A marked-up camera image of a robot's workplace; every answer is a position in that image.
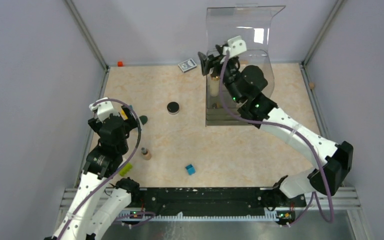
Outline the foundation bottle black cap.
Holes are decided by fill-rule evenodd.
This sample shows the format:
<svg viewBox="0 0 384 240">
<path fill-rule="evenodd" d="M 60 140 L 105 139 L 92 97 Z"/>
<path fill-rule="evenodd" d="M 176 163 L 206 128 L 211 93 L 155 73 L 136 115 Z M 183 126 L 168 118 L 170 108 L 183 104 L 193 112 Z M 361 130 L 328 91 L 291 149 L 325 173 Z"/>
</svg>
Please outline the foundation bottle black cap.
<svg viewBox="0 0 384 240">
<path fill-rule="evenodd" d="M 141 148 L 141 155 L 147 161 L 152 158 L 151 152 L 147 148 L 145 148 L 145 147 Z"/>
</svg>

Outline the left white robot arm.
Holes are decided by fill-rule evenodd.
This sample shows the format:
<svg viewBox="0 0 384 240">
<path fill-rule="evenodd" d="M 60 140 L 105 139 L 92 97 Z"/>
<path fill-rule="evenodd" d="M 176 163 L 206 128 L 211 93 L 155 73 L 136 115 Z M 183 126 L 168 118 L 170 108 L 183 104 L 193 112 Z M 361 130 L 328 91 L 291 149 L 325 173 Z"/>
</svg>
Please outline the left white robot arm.
<svg viewBox="0 0 384 240">
<path fill-rule="evenodd" d="M 101 195 L 139 148 L 143 123 L 121 100 L 104 97 L 89 105 L 96 114 L 88 120 L 98 143 L 87 155 L 74 199 L 50 240 L 100 240 L 127 206 L 140 202 L 139 184 L 120 180 L 98 208 Z"/>
</svg>

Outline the clear acrylic makeup organizer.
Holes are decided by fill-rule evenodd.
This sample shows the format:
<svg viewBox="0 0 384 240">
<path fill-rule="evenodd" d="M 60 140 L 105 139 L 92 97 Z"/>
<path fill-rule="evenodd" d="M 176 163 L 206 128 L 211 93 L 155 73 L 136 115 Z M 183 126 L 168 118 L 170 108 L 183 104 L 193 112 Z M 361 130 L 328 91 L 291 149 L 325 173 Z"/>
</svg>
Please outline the clear acrylic makeup organizer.
<svg viewBox="0 0 384 240">
<path fill-rule="evenodd" d="M 237 5 L 206 10 L 207 50 L 198 54 L 206 80 L 206 126 L 240 126 L 248 100 L 270 98 L 275 77 L 269 57 L 273 18 L 284 5 Z"/>
</svg>

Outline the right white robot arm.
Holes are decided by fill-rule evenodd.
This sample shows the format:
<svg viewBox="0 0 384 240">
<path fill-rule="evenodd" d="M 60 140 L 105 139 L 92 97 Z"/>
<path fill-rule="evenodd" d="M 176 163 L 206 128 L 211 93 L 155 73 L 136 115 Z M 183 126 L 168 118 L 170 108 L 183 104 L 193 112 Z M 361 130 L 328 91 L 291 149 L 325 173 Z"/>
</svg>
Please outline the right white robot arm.
<svg viewBox="0 0 384 240">
<path fill-rule="evenodd" d="M 230 99 L 240 104 L 234 118 L 270 133 L 301 153 L 312 165 L 295 175 L 285 175 L 272 187 L 274 202 L 287 206 L 294 197 L 320 193 L 331 201 L 352 168 L 354 147 L 326 139 L 303 126 L 287 114 L 276 102 L 263 93 L 268 81 L 256 65 L 240 68 L 237 56 L 226 59 L 219 54 L 198 53 L 203 76 L 219 79 Z"/>
</svg>

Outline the blue toy brick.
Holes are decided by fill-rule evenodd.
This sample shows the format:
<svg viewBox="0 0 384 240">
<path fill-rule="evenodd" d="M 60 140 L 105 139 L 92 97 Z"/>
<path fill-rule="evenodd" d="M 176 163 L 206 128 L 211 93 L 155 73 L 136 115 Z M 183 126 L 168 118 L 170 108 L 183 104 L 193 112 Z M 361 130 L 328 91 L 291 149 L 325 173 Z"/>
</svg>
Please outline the blue toy brick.
<svg viewBox="0 0 384 240">
<path fill-rule="evenodd" d="M 196 173 L 195 167 L 192 164 L 189 164 L 185 167 L 187 173 L 189 176 L 193 175 Z"/>
</svg>

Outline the clear pump bottle gold collar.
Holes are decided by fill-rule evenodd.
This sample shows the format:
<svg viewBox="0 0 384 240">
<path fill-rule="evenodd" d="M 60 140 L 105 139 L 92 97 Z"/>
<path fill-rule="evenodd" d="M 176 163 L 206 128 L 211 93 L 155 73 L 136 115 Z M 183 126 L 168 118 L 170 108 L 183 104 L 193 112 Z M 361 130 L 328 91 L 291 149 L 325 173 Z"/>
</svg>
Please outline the clear pump bottle gold collar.
<svg viewBox="0 0 384 240">
<path fill-rule="evenodd" d="M 209 93 L 211 97 L 217 97 L 219 95 L 219 92 L 220 92 L 219 85 L 220 85 L 220 77 L 219 76 L 211 77 L 211 79 L 209 80 Z"/>
</svg>

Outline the black round compact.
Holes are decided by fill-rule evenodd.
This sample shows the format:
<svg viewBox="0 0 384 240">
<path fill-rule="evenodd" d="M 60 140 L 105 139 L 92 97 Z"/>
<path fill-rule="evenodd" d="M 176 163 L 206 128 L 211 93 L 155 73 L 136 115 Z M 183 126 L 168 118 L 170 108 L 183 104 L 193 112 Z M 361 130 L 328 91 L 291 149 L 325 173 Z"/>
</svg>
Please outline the black round compact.
<svg viewBox="0 0 384 240">
<path fill-rule="evenodd" d="M 167 108 L 168 113 L 171 115 L 176 115 L 180 111 L 180 105 L 178 102 L 175 102 L 175 101 L 169 102 L 167 104 L 166 108 Z"/>
</svg>

